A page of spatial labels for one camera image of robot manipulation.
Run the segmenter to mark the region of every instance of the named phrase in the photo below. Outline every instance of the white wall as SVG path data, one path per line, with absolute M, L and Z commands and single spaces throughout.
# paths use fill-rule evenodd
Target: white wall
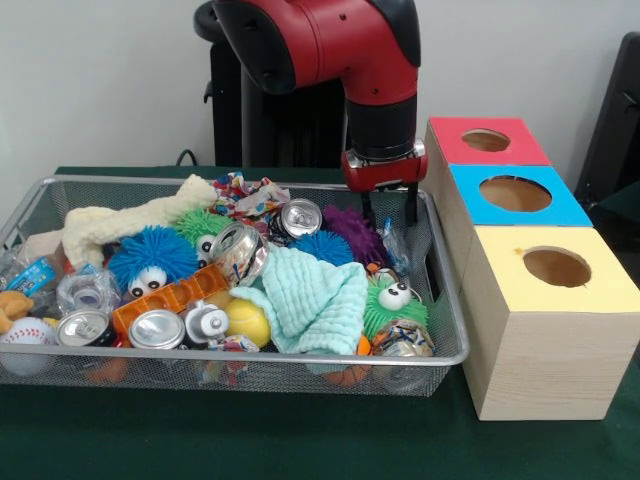
M 59 165 L 212 161 L 204 0 L 0 1 L 0 222 Z M 526 119 L 574 184 L 638 0 L 416 0 L 429 115 Z

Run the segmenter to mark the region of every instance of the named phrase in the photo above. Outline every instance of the baseball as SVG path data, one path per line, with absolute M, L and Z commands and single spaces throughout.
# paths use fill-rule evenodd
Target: baseball
M 55 330 L 39 318 L 26 317 L 13 322 L 11 330 L 0 336 L 0 343 L 55 345 Z M 52 362 L 49 355 L 3 353 L 0 364 L 14 375 L 28 377 L 44 371 Z

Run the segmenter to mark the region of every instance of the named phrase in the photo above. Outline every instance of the brown plush toy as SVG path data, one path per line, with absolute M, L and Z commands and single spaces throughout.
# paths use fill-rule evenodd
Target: brown plush toy
M 33 308 L 33 300 L 20 292 L 0 292 L 0 334 L 11 330 L 16 320 L 24 318 Z

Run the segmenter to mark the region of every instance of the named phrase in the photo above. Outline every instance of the googly eyes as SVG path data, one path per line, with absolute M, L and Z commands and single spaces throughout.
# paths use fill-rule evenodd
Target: googly eyes
M 164 287 L 166 284 L 167 274 L 165 271 L 158 267 L 149 267 L 142 270 L 140 275 L 131 282 L 129 293 L 139 298 L 160 287 Z
M 216 241 L 216 237 L 214 235 L 203 235 L 198 239 L 198 252 L 202 252 L 207 257 L 209 256 L 209 252 L 211 252 L 211 247 L 213 247 L 213 243 Z
M 198 251 L 198 268 L 204 268 L 209 265 L 209 257 L 207 257 L 204 253 Z
M 404 283 L 394 283 L 378 294 L 378 302 L 387 310 L 402 310 L 411 302 L 411 290 Z

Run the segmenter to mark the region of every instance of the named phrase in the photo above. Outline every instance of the cream dog toy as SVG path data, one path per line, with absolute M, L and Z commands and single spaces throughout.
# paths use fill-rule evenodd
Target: cream dog toy
M 62 245 L 71 265 L 101 266 L 102 246 L 135 235 L 151 225 L 169 226 L 185 213 L 208 208 L 217 200 L 206 180 L 191 175 L 173 197 L 156 198 L 139 207 L 111 210 L 102 207 L 76 208 L 65 219 Z

